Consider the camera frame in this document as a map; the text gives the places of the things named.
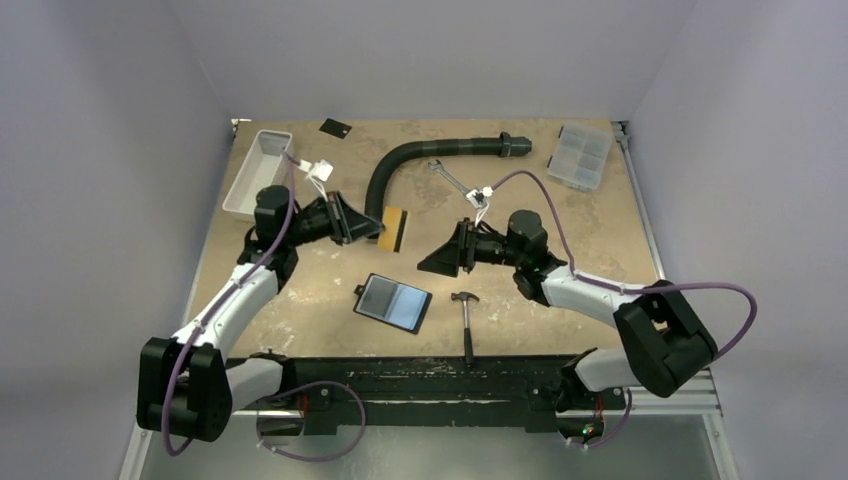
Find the black card holder wallet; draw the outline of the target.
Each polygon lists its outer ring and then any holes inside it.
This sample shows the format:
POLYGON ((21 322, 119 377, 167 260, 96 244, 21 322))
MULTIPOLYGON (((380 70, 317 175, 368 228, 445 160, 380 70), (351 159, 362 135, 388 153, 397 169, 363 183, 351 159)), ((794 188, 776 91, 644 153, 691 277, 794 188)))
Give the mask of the black card holder wallet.
POLYGON ((433 294, 385 276, 371 273, 354 289, 353 311, 410 334, 417 334, 433 294))

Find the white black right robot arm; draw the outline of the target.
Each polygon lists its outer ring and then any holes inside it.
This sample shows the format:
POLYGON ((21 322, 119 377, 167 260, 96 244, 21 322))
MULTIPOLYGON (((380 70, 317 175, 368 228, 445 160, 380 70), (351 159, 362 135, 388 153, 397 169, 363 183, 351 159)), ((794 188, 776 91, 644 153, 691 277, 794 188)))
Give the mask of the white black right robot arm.
POLYGON ((676 286, 644 287, 582 277, 548 247, 540 216, 514 212, 505 233, 457 223, 450 239, 421 260, 420 271, 456 277, 479 263, 513 268, 513 281, 528 300, 575 311, 614 327, 618 349, 589 349, 563 371, 561 392, 576 407, 611 387, 641 386, 667 398, 716 359, 712 335, 676 286))

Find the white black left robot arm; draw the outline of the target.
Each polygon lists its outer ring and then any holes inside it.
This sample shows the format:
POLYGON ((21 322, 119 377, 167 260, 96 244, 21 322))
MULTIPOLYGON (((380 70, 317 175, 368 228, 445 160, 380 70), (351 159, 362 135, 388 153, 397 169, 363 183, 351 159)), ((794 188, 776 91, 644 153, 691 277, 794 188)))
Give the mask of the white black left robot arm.
POLYGON ((382 222, 355 210, 338 191, 300 206, 282 185, 256 196, 254 225, 224 287, 190 322, 167 338, 153 337, 140 352, 136 423, 164 438, 212 442, 231 414, 263 399, 284 409, 298 382, 286 358, 260 353, 230 366, 236 341, 291 279, 299 246, 328 239, 339 246, 378 236, 382 222))

